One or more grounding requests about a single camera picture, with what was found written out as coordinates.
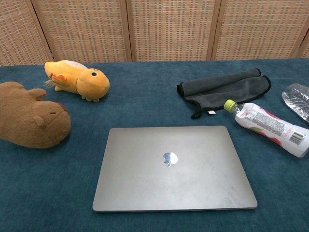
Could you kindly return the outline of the grey laptop computer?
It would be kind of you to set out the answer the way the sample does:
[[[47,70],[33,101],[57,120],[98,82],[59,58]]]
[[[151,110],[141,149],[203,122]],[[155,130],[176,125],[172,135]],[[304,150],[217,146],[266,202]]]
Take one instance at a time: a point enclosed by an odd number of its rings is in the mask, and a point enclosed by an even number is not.
[[[112,128],[96,212],[255,209],[225,126]]]

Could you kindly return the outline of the woven wooden folding screen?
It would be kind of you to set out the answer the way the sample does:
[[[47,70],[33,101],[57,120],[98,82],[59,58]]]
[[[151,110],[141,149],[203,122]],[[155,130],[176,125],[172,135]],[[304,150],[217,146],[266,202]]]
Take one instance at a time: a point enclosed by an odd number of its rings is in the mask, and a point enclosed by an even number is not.
[[[309,0],[0,0],[0,67],[309,58]]]

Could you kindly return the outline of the yellow orange plush toy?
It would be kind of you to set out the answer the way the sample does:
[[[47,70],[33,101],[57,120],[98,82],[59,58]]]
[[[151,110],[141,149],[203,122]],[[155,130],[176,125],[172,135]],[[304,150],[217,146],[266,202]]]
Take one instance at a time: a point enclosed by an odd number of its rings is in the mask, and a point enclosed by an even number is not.
[[[102,71],[76,61],[48,61],[44,64],[44,70],[48,76],[44,82],[46,87],[79,94],[88,102],[99,102],[110,88],[109,79]]]

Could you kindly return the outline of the grey cloth with black trim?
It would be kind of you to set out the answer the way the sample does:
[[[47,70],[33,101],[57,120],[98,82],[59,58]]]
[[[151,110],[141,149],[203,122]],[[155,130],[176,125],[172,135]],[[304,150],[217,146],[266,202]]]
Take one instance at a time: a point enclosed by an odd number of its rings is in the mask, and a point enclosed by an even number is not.
[[[254,101],[264,96],[272,83],[258,68],[239,73],[205,77],[181,82],[177,85],[178,94],[197,110],[192,119],[200,118],[203,112],[216,111],[224,107],[227,100],[237,103]]]

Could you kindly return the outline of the green capped white label bottle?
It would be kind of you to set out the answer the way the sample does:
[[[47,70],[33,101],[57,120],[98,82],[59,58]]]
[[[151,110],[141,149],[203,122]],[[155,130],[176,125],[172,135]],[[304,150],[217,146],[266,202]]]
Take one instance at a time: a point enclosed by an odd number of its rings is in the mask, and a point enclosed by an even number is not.
[[[309,129],[284,121],[252,102],[227,100],[224,109],[234,114],[239,125],[272,140],[290,154],[302,158],[309,153]]]

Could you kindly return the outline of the brown capybara plush toy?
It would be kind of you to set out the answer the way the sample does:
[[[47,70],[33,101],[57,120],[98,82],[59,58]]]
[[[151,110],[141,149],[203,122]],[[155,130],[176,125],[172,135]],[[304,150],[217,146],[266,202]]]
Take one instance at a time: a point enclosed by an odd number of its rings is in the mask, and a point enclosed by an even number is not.
[[[70,133],[71,118],[60,103],[45,101],[42,88],[0,83],[0,139],[28,148],[50,148]]]

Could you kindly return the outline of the clear crumpled plastic bottle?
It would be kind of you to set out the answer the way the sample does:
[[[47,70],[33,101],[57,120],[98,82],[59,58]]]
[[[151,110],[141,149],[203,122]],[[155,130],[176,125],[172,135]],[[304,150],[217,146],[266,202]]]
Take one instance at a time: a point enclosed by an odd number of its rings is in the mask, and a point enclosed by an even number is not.
[[[309,87],[294,83],[282,92],[284,103],[309,124]]]

